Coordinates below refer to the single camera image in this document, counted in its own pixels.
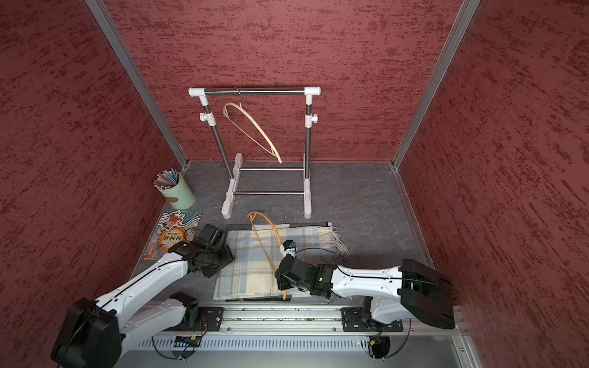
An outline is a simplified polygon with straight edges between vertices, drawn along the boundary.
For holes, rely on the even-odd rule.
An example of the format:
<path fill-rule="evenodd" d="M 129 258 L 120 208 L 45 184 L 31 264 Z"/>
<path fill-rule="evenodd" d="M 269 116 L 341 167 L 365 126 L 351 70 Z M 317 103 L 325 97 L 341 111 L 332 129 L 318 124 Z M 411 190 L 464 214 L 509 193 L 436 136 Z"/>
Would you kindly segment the orange wooden hanger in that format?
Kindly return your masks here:
<path fill-rule="evenodd" d="M 283 259 L 280 232 L 271 219 L 259 211 L 252 211 L 247 217 L 256 241 L 248 251 L 247 292 L 285 301 L 288 292 L 279 291 L 275 279 L 275 272 Z"/>

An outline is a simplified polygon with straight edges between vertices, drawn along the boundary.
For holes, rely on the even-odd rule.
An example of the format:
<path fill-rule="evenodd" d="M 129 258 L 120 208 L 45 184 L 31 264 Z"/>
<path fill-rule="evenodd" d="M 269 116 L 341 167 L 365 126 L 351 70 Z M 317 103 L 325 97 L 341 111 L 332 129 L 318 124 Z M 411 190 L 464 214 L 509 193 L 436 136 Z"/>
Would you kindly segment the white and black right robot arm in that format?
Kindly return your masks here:
<path fill-rule="evenodd" d="M 404 259 L 398 267 L 353 269 L 314 266 L 287 255 L 275 278 L 280 291 L 297 288 L 325 299 L 364 297 L 362 317 L 367 324 L 412 318 L 433 328 L 455 327 L 451 280 L 413 259 Z"/>

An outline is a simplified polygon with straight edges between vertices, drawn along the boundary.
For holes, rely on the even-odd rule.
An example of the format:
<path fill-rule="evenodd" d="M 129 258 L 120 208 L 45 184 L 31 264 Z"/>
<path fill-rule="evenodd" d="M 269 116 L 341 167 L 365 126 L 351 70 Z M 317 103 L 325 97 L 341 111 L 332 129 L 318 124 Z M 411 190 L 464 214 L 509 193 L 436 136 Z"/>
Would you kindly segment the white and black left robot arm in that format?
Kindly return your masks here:
<path fill-rule="evenodd" d="M 180 241 L 150 268 L 115 290 L 82 298 L 67 311 L 51 359 L 59 367 L 112 367 L 129 350 L 169 328 L 207 332 L 214 320 L 183 292 L 142 311 L 144 305 L 190 273 L 211 278 L 234 261 L 226 233 L 207 224 L 192 240 Z"/>

